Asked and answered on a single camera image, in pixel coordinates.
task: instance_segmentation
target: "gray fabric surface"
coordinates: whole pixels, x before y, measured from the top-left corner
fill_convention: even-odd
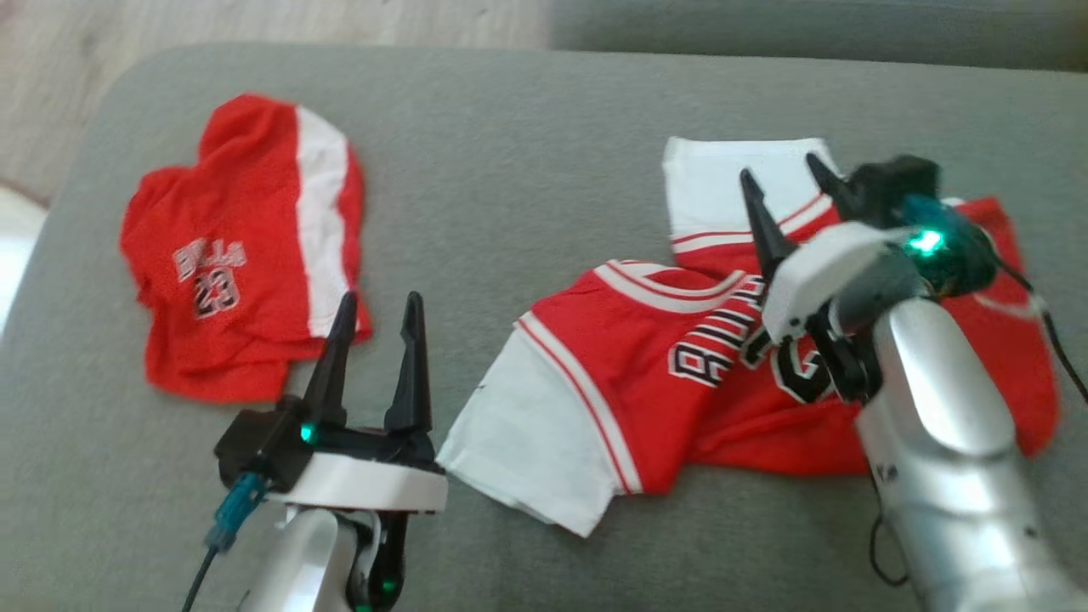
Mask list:
[[[144,381],[148,317],[116,249],[147,171],[190,163],[211,110],[256,90],[339,126],[367,173],[362,287],[376,323],[345,403],[378,424],[409,290],[426,299],[435,439],[534,299],[610,258],[669,261],[671,135],[821,135],[843,168],[901,151],[952,194],[997,193],[1088,371],[1088,76],[816,60],[258,45],[180,49],[103,101],[0,345],[4,610],[173,610],[223,490],[211,454],[235,413]],[[307,367],[292,389],[300,390]],[[1055,547],[1088,576],[1088,409],[1029,466]],[[454,482],[415,521],[401,610],[913,610],[865,556],[866,480],[689,468],[620,499],[588,540]],[[199,610],[232,610],[280,518],[263,507],[212,565]],[[886,551],[894,567],[892,551]]]
[[[1088,71],[1084,0],[555,0],[552,47]]]

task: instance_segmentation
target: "green indicator light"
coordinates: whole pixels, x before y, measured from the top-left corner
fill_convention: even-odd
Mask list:
[[[906,242],[906,246],[915,250],[922,257],[929,257],[944,246],[944,236],[941,235],[940,232],[924,230],[908,240]]]
[[[318,441],[318,427],[312,423],[304,423],[299,429],[299,436],[307,444],[313,444]]]

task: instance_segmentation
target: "folded red shorts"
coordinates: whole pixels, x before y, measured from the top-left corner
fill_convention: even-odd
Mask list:
[[[215,109],[197,162],[144,176],[121,230],[151,311],[148,381],[208,402],[274,401],[357,291],[361,222],[362,174],[338,130],[254,94]],[[359,304],[357,341],[371,333]]]

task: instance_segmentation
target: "gray table surface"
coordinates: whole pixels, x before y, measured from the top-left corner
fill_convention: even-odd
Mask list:
[[[669,261],[668,136],[828,138],[839,164],[911,151],[950,194],[999,194],[1028,268],[1088,370],[1088,76],[780,59],[223,45],[124,75],[88,130],[0,345],[4,610],[177,609],[223,495],[211,449],[236,412],[144,381],[148,316],[116,238],[154,168],[189,163],[245,90],[339,126],[367,173],[362,287],[376,334],[346,405],[376,424],[409,290],[426,299],[444,439],[536,298],[611,258]],[[306,366],[292,388],[299,390]],[[1029,466],[1055,547],[1088,576],[1088,409],[1062,378],[1061,429]],[[912,610],[868,568],[864,479],[688,468],[664,498],[613,503],[582,541],[463,485],[413,523],[403,610]],[[272,541],[261,509],[200,610],[232,610]],[[894,556],[889,554],[894,565]]]

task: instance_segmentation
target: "basketball jersey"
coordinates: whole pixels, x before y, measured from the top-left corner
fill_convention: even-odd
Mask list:
[[[215,109],[197,162],[148,173],[120,246],[151,311],[149,382],[211,402],[274,401],[356,291],[362,176],[344,135],[257,95]],[[370,335],[360,301],[357,340]]]
[[[765,166],[755,174],[768,208],[795,241],[838,222],[830,200],[809,188],[803,166],[807,150],[829,156],[823,143],[803,143],[784,150],[776,150],[777,143],[745,143],[747,159],[740,160],[741,168]],[[758,145],[771,146],[747,155]],[[735,185],[741,168],[733,172],[705,150],[694,156],[705,159],[689,163],[678,147],[670,142],[667,148],[666,175],[681,267],[608,261],[534,304],[515,323],[438,455],[485,494],[583,537],[615,494],[665,493],[685,463],[792,476],[868,473],[853,430],[858,408],[834,394],[812,341],[775,346],[762,329],[766,287],[743,206],[730,200],[732,187],[715,185],[719,193],[702,198],[718,176],[731,174]],[[695,173],[685,182],[676,172],[703,162],[708,178]],[[777,178],[787,179],[792,195],[775,188]],[[700,200],[719,206],[704,213]],[[721,207],[735,215],[722,215]],[[990,234],[1006,260],[1019,264],[997,200],[968,203],[960,211]],[[1017,440],[1031,454],[1053,431],[1056,395],[1026,298],[999,280],[980,295],[945,305],[1002,391]]]

